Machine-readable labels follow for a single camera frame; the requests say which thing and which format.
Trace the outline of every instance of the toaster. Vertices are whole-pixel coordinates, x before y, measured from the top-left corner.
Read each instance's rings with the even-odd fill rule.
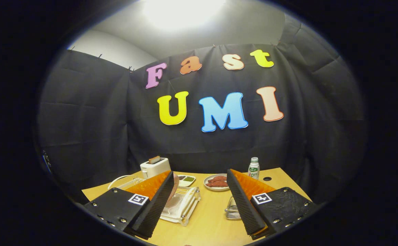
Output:
[[[171,170],[169,159],[160,158],[159,161],[151,164],[150,162],[144,162],[140,164],[141,171],[143,172],[143,178],[149,179],[156,176],[164,171]]]

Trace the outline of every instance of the white wall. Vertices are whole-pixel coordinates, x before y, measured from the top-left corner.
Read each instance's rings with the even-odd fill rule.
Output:
[[[73,47],[75,51],[97,57],[102,54],[100,57],[101,59],[108,60],[126,68],[132,66],[131,70],[137,70],[144,65],[157,61],[155,57],[124,39],[101,31],[88,30],[74,41],[74,43],[69,46],[68,50],[71,50]]]

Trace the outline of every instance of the black curtain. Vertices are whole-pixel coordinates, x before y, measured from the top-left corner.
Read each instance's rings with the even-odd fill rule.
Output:
[[[126,96],[129,70],[104,59],[65,51],[41,95],[41,148],[60,185],[87,202],[82,189],[139,170],[127,165]]]
[[[268,52],[273,67],[257,64],[250,52]],[[238,54],[242,70],[227,70],[222,56]],[[202,68],[180,74],[181,62],[198,56]],[[146,89],[146,69],[165,62],[159,85]],[[256,90],[274,86],[281,120],[263,120]],[[157,99],[189,92],[187,117],[168,126]],[[243,93],[249,126],[204,133],[201,98],[223,106]],[[357,81],[341,56],[317,33],[286,15],[278,45],[218,45],[170,56],[130,73],[88,54],[66,51],[52,69],[38,116],[41,147],[52,171],[82,197],[81,189],[138,171],[152,156],[168,157],[181,172],[246,172],[251,157],[260,168],[281,167],[314,202],[335,197],[355,174],[366,147],[366,121]]]

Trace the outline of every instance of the wooden table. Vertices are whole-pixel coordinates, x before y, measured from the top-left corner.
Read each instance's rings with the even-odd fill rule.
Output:
[[[246,234],[241,220],[227,220],[225,209],[232,196],[230,190],[212,191],[205,188],[203,181],[212,174],[203,173],[181,173],[177,175],[195,176],[196,180],[190,187],[199,187],[201,200],[198,202],[187,226],[172,223],[160,219],[149,240],[149,243],[159,246],[241,246],[252,243],[254,240]],[[134,176],[142,178],[141,171],[134,173]],[[264,177],[271,177],[271,181],[263,181]],[[119,186],[132,180],[132,177],[125,177],[116,181],[112,187]],[[289,187],[307,199],[307,194],[281,169],[274,168],[260,171],[260,181],[275,189]],[[82,190],[85,196],[91,201],[107,191],[109,184]]]

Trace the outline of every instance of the white plate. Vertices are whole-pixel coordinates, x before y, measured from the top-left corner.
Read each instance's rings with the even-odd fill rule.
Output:
[[[180,174],[180,175],[178,175],[178,176],[185,176],[184,179],[186,179],[187,177],[193,178],[193,181],[184,181],[184,180],[180,180],[180,181],[179,181],[179,186],[183,186],[183,187],[189,187],[189,186],[196,180],[196,177],[190,176],[190,175]]]
[[[213,179],[213,178],[216,177],[216,176],[225,176],[225,177],[226,177],[226,173],[214,174],[214,175],[211,175],[211,176],[206,177],[206,178],[203,180],[203,185],[208,184],[208,181],[209,181],[210,179]],[[229,190],[229,187],[208,187],[208,186],[206,186],[206,185],[205,185],[205,187],[206,187],[207,189],[209,189],[209,190],[214,190],[214,191]]]

